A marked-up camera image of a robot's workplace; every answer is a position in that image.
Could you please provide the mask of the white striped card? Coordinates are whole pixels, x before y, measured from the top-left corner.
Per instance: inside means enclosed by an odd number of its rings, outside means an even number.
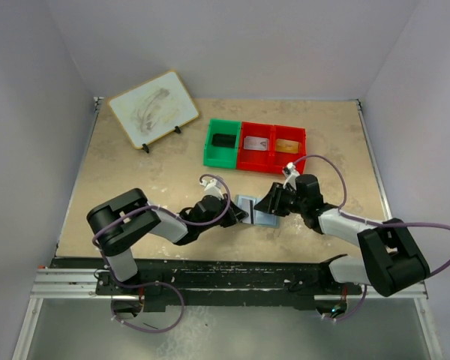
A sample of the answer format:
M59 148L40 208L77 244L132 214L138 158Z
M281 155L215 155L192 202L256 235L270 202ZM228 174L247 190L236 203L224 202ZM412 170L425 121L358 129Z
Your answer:
M252 199L243 199L241 201L243 209L248 213L246 224L254 224L254 201Z

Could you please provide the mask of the teal leather card holder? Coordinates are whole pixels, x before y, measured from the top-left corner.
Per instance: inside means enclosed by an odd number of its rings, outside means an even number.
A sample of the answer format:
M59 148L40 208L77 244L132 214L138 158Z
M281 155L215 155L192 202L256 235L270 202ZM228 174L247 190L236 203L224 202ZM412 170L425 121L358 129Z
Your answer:
M235 197L235 204L244 212L246 211L242 207L243 199L252 199L254 201L254 205L256 205L256 203L261 200L261 198L257 198L254 196L237 195ZM245 223L247 217L244 220L241 220L243 224L254 225L259 227L270 227L270 228L279 227L279 218L273 214L266 214L261 211L254 210L254 224Z

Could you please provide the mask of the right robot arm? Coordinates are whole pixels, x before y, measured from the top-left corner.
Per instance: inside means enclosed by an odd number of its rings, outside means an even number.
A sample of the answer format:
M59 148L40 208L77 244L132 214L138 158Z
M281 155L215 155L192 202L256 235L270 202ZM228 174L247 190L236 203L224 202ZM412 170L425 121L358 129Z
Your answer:
M326 293L336 293L345 283L357 283L389 297L431 275L425 256L402 220L393 218L375 225L353 220L324 201L314 175L300 175L294 185L273 183L254 209L278 217L298 214L314 232L360 249L360 259L339 256L328 261L328 269L318 277L319 287Z

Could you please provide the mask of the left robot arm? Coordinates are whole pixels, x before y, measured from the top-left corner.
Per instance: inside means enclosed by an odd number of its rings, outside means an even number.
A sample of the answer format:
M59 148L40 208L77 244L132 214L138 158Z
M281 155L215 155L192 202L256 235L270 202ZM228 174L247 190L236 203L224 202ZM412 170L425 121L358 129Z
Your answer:
M93 208L86 216L94 233L94 244L111 266L113 286L123 294L137 290L139 270L131 247L147 234L159 236L174 245L188 245L215 226L234 226L249 214L228 195L205 195L178 214L161 211L149 202L139 188L129 190Z

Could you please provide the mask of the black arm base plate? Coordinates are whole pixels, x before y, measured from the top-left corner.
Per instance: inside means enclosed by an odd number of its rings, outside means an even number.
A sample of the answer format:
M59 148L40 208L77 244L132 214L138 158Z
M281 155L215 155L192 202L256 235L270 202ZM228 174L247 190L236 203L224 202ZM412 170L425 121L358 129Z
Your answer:
M112 279L97 258L58 258L54 269L89 269L96 293L111 296L120 314L163 312L169 306L288 307L315 310L325 296L325 306L338 303L345 310L348 295L362 294L353 283L333 280L327 262L233 262L139 259L139 281L145 289L125 289Z

